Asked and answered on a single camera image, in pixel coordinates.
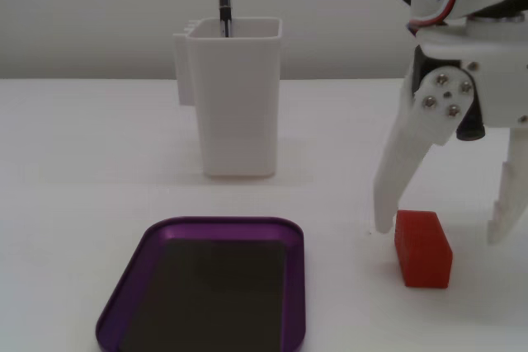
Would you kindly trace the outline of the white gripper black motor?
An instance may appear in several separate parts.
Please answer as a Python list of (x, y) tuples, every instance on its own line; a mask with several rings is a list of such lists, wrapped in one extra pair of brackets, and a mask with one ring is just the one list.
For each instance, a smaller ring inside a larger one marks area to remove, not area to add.
[(488, 223), (488, 244), (498, 244), (527, 208), (527, 20), (471, 17), (462, 26), (422, 28), (417, 42), (427, 57), (459, 68), (429, 72), (416, 91), (413, 71), (404, 78), (374, 179), (375, 229), (391, 230), (398, 202), (431, 146), (445, 145), (456, 130), (457, 139), (471, 141), (486, 127), (511, 129)]

